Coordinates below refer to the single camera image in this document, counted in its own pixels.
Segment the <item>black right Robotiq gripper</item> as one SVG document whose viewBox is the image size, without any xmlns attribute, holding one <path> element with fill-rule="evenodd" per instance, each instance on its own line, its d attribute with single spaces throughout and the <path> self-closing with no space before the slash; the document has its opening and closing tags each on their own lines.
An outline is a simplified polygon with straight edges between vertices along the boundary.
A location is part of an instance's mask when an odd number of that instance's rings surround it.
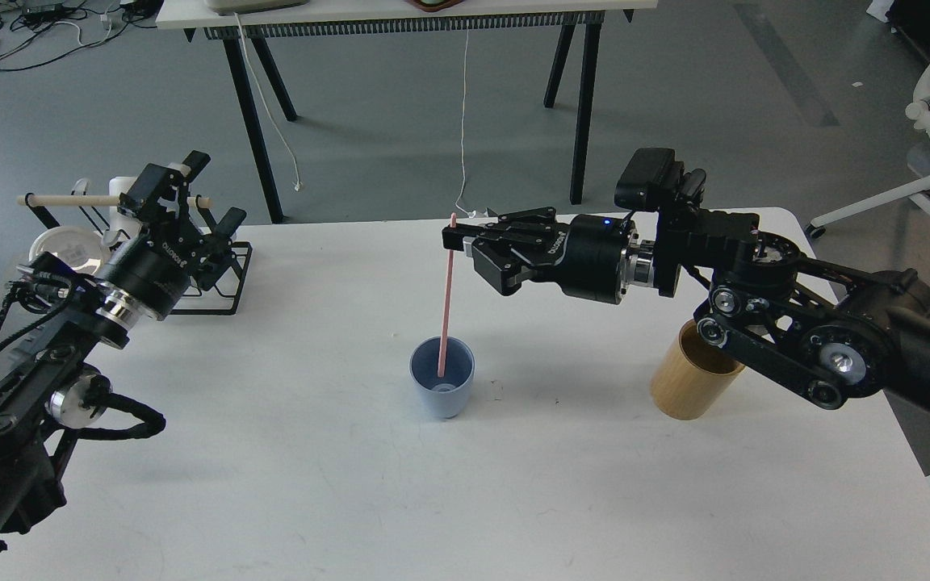
<svg viewBox="0 0 930 581">
<path fill-rule="evenodd" d="M 627 287 L 654 286 L 654 242 L 639 239 L 630 215 L 579 215 L 566 232 L 556 212 L 542 207 L 446 227 L 442 247 L 463 251 L 466 238 L 480 240 L 470 243 L 469 257 L 501 295 L 517 293 L 524 281 L 552 281 L 573 298 L 618 304 Z"/>
</svg>

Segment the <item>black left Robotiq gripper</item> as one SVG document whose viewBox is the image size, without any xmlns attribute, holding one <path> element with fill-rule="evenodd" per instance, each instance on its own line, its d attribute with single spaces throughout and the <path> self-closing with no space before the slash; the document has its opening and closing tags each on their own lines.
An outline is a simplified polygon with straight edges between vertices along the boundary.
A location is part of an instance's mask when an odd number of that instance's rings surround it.
<svg viewBox="0 0 930 581">
<path fill-rule="evenodd" d="M 141 222 L 140 234 L 119 248 L 98 278 L 156 320 L 165 319 L 189 287 L 209 291 L 229 269 L 242 276 L 233 237 L 246 211 L 229 208 L 217 222 L 209 209 L 197 209 L 207 234 L 189 218 L 188 185 L 210 160 L 209 154 L 192 151 L 176 168 L 149 163 L 119 197 L 119 205 Z"/>
</svg>

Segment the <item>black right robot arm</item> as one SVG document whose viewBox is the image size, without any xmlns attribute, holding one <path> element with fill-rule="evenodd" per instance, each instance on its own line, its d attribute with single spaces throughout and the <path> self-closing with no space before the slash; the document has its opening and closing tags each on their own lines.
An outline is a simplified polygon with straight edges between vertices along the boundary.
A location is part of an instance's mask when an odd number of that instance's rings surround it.
<svg viewBox="0 0 930 581">
<path fill-rule="evenodd" d="M 639 148 L 618 180 L 616 206 L 657 214 L 642 241 L 631 217 L 554 208 L 443 228 L 501 295 L 524 281 L 566 295 L 619 303 L 630 286 L 671 298 L 681 272 L 707 291 L 695 330 L 777 385 L 834 411 L 885 391 L 930 413 L 930 287 L 913 269 L 868 273 L 815 260 L 754 213 L 702 208 L 706 173 L 686 170 L 671 148 Z"/>
</svg>

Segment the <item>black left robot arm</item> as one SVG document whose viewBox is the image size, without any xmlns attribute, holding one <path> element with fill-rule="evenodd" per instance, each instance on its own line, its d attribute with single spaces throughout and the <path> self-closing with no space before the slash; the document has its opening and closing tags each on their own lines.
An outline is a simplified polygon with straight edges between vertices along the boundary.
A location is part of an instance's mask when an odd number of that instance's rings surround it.
<svg viewBox="0 0 930 581">
<path fill-rule="evenodd" d="M 97 345 L 122 349 L 143 316 L 163 320 L 191 288 L 209 291 L 240 274 L 235 235 L 246 217 L 214 220 L 189 187 L 210 157 L 147 165 L 119 195 L 139 222 L 96 273 L 44 251 L 19 268 L 0 310 L 0 534 L 28 533 L 66 503 L 62 477 L 81 439 L 155 437 L 165 418 L 117 394 L 86 359 Z M 206 227 L 191 219 L 195 206 Z M 0 541 L 0 552 L 5 544 Z"/>
</svg>

